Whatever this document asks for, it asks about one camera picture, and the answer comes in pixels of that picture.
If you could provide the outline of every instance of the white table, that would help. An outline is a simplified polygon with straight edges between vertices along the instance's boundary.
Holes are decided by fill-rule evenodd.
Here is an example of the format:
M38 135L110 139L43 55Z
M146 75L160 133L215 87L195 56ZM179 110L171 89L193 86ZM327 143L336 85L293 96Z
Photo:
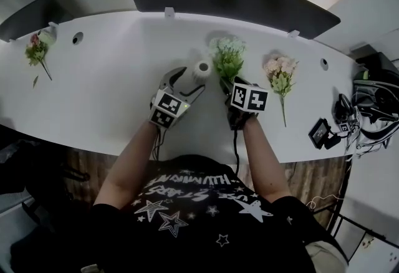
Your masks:
M344 141L318 150L308 136L320 117L338 130L331 115L334 97L352 94L354 62L336 50L264 26L191 14L165 19L163 13L116 12L74 19L57 30L57 42L46 55L52 82L41 66L28 65L24 51L30 35L0 41L1 124L54 143L119 155L148 116L162 76L179 66L188 66L191 76L193 65L208 59L210 38L228 33L247 43L241 75L266 89L266 55L278 51L299 61L297 83L286 97L287 128L273 92L258 118L279 161L345 154ZM73 45L79 31L84 39ZM329 62L328 71L322 70L321 58ZM199 154L235 163L224 99L214 74L184 119L166 134L160 158ZM247 162L242 133L238 152L241 163Z

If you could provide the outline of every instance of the floor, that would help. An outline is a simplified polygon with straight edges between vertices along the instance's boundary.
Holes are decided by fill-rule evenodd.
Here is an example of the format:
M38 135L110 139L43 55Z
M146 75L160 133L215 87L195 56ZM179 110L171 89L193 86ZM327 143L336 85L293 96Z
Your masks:
M67 189L80 199L92 204L107 176L116 156L103 155L84 150L68 149L67 161L69 166L90 175L90 180L84 183L65 179ZM326 197L330 194L339 196L339 191L344 180L346 162L345 157L303 161L297 163L282 163L286 170L291 193L303 203L308 204L315 196ZM248 188L253 189L251 173L248 165L241 165L239 178ZM325 200L315 198L315 210L335 202L334 197ZM315 215L316 220L323 227L327 227L331 219L329 211Z

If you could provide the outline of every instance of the desk grommet hole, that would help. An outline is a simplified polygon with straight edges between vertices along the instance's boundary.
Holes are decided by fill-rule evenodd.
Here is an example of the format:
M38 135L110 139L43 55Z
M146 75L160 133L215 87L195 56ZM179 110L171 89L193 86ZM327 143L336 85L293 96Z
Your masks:
M76 33L76 35L74 36L74 38L72 38L72 43L73 45L79 45L80 42L83 40L83 32L78 32Z
M329 69L329 63L324 59L320 59L320 65L322 66L324 71L327 71Z

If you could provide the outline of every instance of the white clip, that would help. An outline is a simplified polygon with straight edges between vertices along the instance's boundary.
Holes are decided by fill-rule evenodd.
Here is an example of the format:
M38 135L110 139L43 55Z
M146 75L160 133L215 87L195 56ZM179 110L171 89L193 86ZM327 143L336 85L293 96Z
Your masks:
M50 26L50 27L57 28L57 27L58 27L58 24L56 24L56 23L50 21L50 22L49 22L49 26Z
M175 9L173 7L165 7L165 18L175 18Z
M290 37L290 38L295 38L295 37L298 37L298 36L299 36L299 31L297 31L297 30L290 31L288 33L288 37Z

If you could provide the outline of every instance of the flower stem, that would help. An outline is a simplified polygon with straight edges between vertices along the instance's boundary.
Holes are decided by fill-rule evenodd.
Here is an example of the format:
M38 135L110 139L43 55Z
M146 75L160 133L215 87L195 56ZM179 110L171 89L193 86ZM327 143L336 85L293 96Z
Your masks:
M287 128L286 111L284 110L284 96L280 95L280 102L282 107L282 117L284 118L284 126Z
M43 64L43 60L39 60L39 62L41 63L41 65L43 66L43 68L44 68L44 70L46 71L47 75L49 76L50 80L52 81L52 79L51 79L51 76L50 76L49 72L47 71L47 69L46 69L45 65Z

